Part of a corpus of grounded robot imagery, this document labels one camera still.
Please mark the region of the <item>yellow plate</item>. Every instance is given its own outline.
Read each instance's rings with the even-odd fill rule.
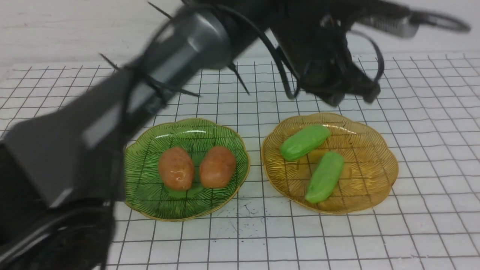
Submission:
[[[282,143],[303,127],[323,124],[332,135],[317,149],[293,162],[280,154]],[[332,195],[311,204],[305,190],[318,161],[328,151],[336,151],[345,166]],[[398,176],[398,163],[385,140],[374,129],[338,114],[320,112],[294,116],[282,121],[262,144],[262,160],[270,183],[282,195],[311,210],[345,214],[381,203]]]

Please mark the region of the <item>potato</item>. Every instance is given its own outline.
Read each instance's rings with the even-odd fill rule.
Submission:
[[[235,172],[237,161],[228,148],[215,146],[200,164],[200,182],[206,188],[224,188]]]
[[[158,173],[165,186],[184,191],[192,187],[195,168],[187,151],[181,147],[174,147],[163,152],[158,160]]]

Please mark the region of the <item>cucumber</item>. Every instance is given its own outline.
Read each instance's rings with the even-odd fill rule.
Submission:
[[[340,179],[344,164],[342,155],[332,151],[327,152],[312,174],[305,200],[315,204],[328,199]]]
[[[286,161],[294,161],[319,147],[331,132],[323,125],[311,125],[288,138],[280,146],[280,154]]]

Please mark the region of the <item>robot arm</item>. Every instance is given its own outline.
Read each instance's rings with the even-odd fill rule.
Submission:
[[[289,98],[303,88],[332,106],[345,94],[372,102],[379,86],[352,66],[346,32],[361,21],[408,37],[422,23],[438,24],[435,18],[469,30],[426,14],[380,0],[198,0],[183,7],[170,22],[173,34],[155,37],[125,68],[58,112],[17,124],[0,142],[0,270],[55,269],[73,255],[68,262],[80,269],[104,262],[112,200],[124,198],[124,145],[180,91],[170,86],[203,68],[231,66],[259,35],[274,52],[262,34],[271,28],[282,77],[283,61],[298,78],[295,94],[283,80]]]

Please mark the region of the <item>table surface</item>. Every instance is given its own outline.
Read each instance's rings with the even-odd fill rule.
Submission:
[[[374,76],[373,56],[354,59]],[[480,54],[392,54],[385,60],[378,100],[368,105],[347,97],[339,108],[305,93],[288,101],[270,59],[238,63],[251,96],[228,70],[195,76],[186,89],[202,97],[175,97],[138,134],[190,117],[230,126],[249,152],[248,179],[223,208],[191,221],[149,220],[119,203],[108,270],[472,270],[480,265]],[[112,72],[106,63],[92,62],[14,66],[0,83],[0,136],[24,119],[58,110]],[[263,139],[279,121],[318,111],[365,123],[385,138],[400,172],[380,205],[319,215],[282,197],[268,182],[260,159]]]

